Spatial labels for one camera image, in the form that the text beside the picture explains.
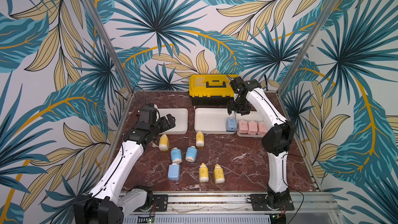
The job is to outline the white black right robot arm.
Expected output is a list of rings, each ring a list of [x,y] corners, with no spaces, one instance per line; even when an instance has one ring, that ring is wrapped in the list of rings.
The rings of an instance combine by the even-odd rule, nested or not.
[[[287,156],[296,125],[276,109],[257,80],[244,81],[239,76],[227,78],[234,92],[234,99],[228,102],[228,114],[248,115],[254,107],[268,129],[262,138],[262,146],[269,160],[265,204],[272,210],[287,208],[291,201],[287,183]]]

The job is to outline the pink pencil sharpener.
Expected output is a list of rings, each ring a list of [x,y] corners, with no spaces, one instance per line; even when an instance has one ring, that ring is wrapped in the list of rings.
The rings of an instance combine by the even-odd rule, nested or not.
[[[257,135],[259,136],[265,136],[268,132],[268,128],[265,122],[261,121],[258,122],[258,131],[257,131]]]
[[[237,123],[237,131],[239,134],[247,134],[248,133],[248,122],[245,120],[240,120]]]
[[[258,133],[258,124],[255,121],[248,122],[248,135],[257,135]]]

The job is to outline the blue pencil sharpener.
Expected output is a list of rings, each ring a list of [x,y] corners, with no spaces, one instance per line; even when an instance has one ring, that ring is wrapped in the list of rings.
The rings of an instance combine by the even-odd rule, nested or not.
[[[177,147],[174,147],[171,150],[171,161],[175,164],[181,164],[182,162],[182,153],[181,150]]]
[[[169,165],[167,177],[170,181],[179,181],[180,165],[178,163],[172,163]]]
[[[195,146],[190,146],[187,148],[185,159],[188,162],[196,162],[198,155],[198,150]]]
[[[228,118],[226,121],[226,131],[228,132],[236,132],[237,123],[235,118]]]

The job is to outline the blue pencil sharpener bottom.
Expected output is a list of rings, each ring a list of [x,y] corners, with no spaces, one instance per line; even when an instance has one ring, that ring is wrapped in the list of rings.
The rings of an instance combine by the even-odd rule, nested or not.
[[[167,177],[170,181],[179,181],[180,165],[178,163],[172,163],[169,165]]]

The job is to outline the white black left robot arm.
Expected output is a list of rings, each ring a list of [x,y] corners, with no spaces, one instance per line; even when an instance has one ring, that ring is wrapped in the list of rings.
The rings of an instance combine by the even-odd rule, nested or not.
[[[161,116],[155,104],[148,104],[138,112],[138,121],[123,136],[118,154],[100,181],[89,193],[78,195],[73,211],[77,224],[122,224],[125,216],[134,211],[153,209],[152,190],[135,186],[120,196],[123,185],[135,163],[147,146],[160,133],[176,126],[171,114]]]

